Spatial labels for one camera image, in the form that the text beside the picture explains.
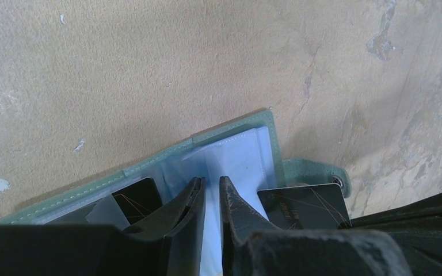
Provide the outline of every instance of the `scratched card surface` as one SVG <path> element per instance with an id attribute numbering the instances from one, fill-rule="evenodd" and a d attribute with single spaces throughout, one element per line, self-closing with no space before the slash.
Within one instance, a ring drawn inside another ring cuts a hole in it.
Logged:
<path id="1" fill-rule="evenodd" d="M 350 227 L 337 184 L 277 188 L 257 192 L 270 222 L 282 229 Z"/>
<path id="2" fill-rule="evenodd" d="M 140 221 L 162 206 L 157 186 L 151 178 L 145 178 L 113 193 L 119 208 L 130 224 Z"/>

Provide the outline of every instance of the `black object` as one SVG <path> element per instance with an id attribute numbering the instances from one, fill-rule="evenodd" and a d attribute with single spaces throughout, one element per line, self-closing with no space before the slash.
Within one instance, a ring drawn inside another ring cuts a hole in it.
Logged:
<path id="1" fill-rule="evenodd" d="M 205 180 L 124 232 L 109 225 L 0 225 L 0 275 L 198 275 Z"/>
<path id="2" fill-rule="evenodd" d="M 414 275 L 442 275 L 442 193 L 407 206 L 359 217 L 353 229 L 389 234 Z"/>
<path id="3" fill-rule="evenodd" d="M 112 195 L 130 224 L 142 220 L 162 206 L 162 198 L 152 178 L 144 178 Z"/>
<path id="4" fill-rule="evenodd" d="M 112 194 L 129 224 L 134 224 L 162 206 L 162 198 L 152 178 L 143 178 Z M 90 224 L 87 216 L 103 199 L 96 200 L 77 210 L 58 217 L 50 222 L 52 224 Z"/>
<path id="5" fill-rule="evenodd" d="M 273 225 L 220 179 L 223 275 L 411 275 L 401 249 L 372 230 Z"/>
<path id="6" fill-rule="evenodd" d="M 268 219 L 285 230 L 350 227 L 338 184 L 285 187 L 257 192 Z"/>

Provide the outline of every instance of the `mint green card holder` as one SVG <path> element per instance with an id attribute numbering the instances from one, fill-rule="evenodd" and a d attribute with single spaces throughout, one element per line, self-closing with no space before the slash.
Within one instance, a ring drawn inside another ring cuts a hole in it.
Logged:
<path id="1" fill-rule="evenodd" d="M 117 190 L 118 187 L 126 187 L 135 183 L 140 179 L 143 170 L 171 156 L 183 154 L 194 148 L 261 126 L 266 126 L 269 130 L 278 187 L 300 185 L 301 183 L 308 185 L 337 183 L 341 186 L 343 196 L 350 196 L 351 183 L 348 174 L 343 168 L 306 159 L 282 160 L 273 114 L 270 110 L 264 109 L 196 134 L 153 157 L 112 175 L 36 203 L 4 217 L 0 220 L 0 224 L 40 224 L 40 218 L 47 214 L 65 214 L 68 209 L 73 209 L 75 206 L 82 204 L 84 200 L 91 198 L 92 195 L 100 197 L 110 193 L 111 190 Z"/>

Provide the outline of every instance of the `beige wall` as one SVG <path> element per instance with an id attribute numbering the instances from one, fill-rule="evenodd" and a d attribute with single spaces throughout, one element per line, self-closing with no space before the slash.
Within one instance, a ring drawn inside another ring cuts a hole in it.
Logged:
<path id="1" fill-rule="evenodd" d="M 442 0 L 397 1 L 0 0 L 0 217 L 263 107 L 354 217 L 442 191 Z"/>

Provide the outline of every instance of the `wallet strap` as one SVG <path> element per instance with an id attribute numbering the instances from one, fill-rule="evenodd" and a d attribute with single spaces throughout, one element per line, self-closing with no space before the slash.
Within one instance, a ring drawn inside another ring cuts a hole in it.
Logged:
<path id="1" fill-rule="evenodd" d="M 325 163 L 307 159 L 285 159 L 285 182 L 287 186 L 292 183 L 305 183 L 308 185 L 337 183 L 345 198 L 352 194 L 352 184 L 345 169 Z"/>

